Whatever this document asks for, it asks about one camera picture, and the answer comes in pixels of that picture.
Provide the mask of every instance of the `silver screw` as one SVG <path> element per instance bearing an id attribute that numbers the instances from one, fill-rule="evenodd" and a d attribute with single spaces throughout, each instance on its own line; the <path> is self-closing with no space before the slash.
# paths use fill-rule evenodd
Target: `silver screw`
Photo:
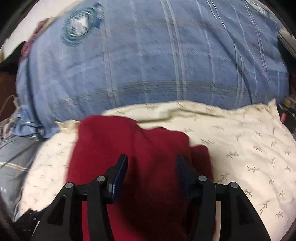
<path id="1" fill-rule="evenodd" d="M 65 187 L 66 188 L 71 188 L 71 187 L 73 187 L 73 183 L 67 183 Z"/>
<path id="2" fill-rule="evenodd" d="M 239 185 L 235 182 L 230 183 L 230 186 L 233 188 L 237 188 Z"/>
<path id="3" fill-rule="evenodd" d="M 104 176 L 99 176 L 97 179 L 96 179 L 98 182 L 103 182 L 106 180 L 106 178 Z"/>
<path id="4" fill-rule="evenodd" d="M 207 180 L 207 177 L 205 176 L 199 176 L 198 179 L 202 182 L 206 181 Z"/>

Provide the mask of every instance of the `circular emblem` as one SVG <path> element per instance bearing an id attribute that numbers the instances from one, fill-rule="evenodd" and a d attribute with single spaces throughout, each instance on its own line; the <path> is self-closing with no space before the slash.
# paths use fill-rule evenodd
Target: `circular emblem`
<path id="1" fill-rule="evenodd" d="M 92 28 L 99 28 L 103 17 L 103 7 L 100 4 L 72 12 L 65 20 L 63 42 L 69 46 L 79 45 Z"/>

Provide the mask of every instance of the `cream floral sheet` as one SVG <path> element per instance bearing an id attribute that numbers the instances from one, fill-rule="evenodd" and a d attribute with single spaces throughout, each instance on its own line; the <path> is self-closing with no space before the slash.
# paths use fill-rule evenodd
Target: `cream floral sheet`
<path id="1" fill-rule="evenodd" d="M 275 100 L 238 110 L 195 102 L 140 104 L 108 110 L 142 128 L 185 132 L 191 145 L 209 148 L 214 181 L 237 182 L 250 199 L 272 241 L 279 241 L 296 218 L 296 142 L 279 120 Z M 49 205 L 65 183 L 77 122 L 45 142 L 24 186 L 21 211 Z"/>

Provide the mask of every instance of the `folded red fabric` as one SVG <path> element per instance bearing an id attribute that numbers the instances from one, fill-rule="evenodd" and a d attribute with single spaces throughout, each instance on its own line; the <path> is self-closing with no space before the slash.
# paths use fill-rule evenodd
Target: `folded red fabric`
<path id="1" fill-rule="evenodd" d="M 88 183 L 128 156 L 118 200 L 108 205 L 116 241 L 188 240 L 188 203 L 183 199 L 175 157 L 181 154 L 201 175 L 213 179 L 208 149 L 190 148 L 188 136 L 165 128 L 144 130 L 124 117 L 92 116 L 79 126 L 67 182 Z M 83 240 L 89 241 L 87 205 L 82 207 Z"/>

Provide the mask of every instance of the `red cloth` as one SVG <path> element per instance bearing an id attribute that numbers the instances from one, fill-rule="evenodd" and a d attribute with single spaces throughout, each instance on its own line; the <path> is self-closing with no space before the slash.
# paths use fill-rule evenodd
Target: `red cloth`
<path id="1" fill-rule="evenodd" d="M 144 130 L 129 118 L 93 116 L 79 126 L 67 182 L 92 181 L 120 154 L 128 156 L 128 171 L 118 200 L 107 207 L 115 240 L 188 240 L 188 204 L 181 194 L 175 157 L 182 154 L 201 175 L 213 179 L 207 148 L 190 148 L 182 132 Z M 82 224 L 83 240 L 89 241 L 86 203 Z"/>

